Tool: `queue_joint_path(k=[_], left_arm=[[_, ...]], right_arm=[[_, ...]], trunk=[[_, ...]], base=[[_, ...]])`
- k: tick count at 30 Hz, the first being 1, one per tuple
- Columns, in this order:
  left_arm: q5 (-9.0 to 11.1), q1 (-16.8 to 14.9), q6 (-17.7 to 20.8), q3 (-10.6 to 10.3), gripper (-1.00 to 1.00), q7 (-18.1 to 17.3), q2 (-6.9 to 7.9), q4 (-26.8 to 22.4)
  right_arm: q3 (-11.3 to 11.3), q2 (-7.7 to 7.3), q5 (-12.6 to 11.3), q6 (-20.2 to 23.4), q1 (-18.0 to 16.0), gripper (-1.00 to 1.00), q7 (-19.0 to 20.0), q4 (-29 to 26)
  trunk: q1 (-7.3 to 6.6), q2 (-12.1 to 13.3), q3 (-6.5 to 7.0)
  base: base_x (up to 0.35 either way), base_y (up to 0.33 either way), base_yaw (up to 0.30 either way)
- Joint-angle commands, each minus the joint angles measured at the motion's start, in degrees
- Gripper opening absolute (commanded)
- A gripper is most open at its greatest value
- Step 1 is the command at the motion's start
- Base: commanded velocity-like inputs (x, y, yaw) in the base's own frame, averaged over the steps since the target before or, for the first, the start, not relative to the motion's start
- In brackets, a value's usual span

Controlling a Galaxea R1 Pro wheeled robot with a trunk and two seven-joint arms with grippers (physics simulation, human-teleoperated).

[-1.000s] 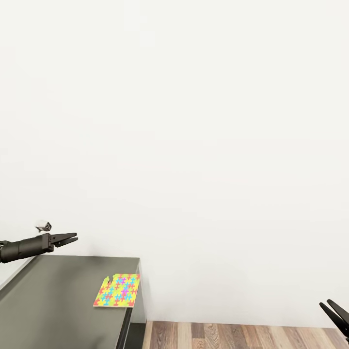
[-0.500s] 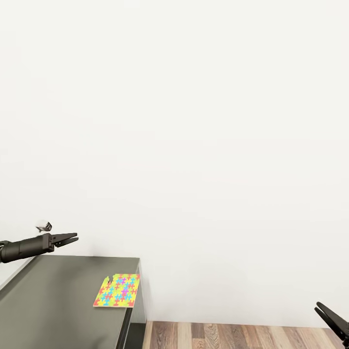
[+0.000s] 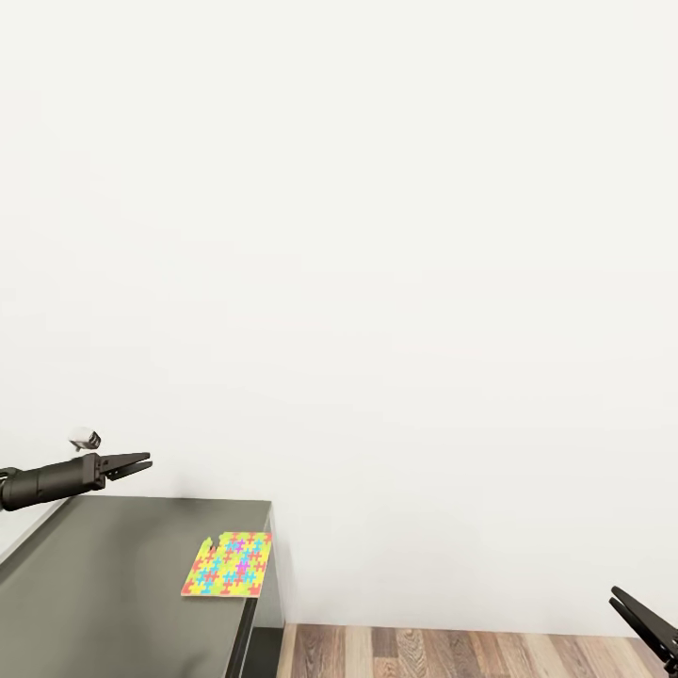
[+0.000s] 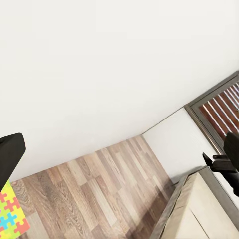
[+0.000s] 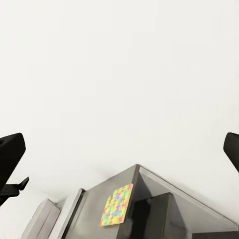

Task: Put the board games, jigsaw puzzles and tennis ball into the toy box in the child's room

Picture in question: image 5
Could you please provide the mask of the jigsaw puzzle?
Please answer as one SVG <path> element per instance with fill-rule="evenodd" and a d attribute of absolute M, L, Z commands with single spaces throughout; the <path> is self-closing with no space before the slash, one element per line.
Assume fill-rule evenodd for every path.
<path fill-rule="evenodd" d="M 113 197 L 107 200 L 100 222 L 100 227 L 120 224 L 124 222 L 133 184 L 115 190 Z"/>

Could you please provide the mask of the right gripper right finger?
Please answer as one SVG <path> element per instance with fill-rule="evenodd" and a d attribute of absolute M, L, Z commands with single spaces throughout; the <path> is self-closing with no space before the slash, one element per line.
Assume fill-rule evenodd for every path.
<path fill-rule="evenodd" d="M 228 132 L 223 150 L 239 173 L 239 134 Z"/>

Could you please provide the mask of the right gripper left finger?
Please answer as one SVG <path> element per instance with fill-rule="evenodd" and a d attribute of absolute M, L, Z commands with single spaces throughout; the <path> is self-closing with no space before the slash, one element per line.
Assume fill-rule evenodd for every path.
<path fill-rule="evenodd" d="M 25 152 L 26 146 L 21 132 L 0 138 L 0 192 Z"/>

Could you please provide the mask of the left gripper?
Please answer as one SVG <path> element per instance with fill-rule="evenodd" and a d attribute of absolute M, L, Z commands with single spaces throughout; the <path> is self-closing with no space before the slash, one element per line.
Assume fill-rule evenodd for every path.
<path fill-rule="evenodd" d="M 18 197 L 20 195 L 19 191 L 23 191 L 28 182 L 29 177 L 24 179 L 20 184 L 6 184 L 0 192 L 0 207 L 6 202 L 8 198 Z"/>

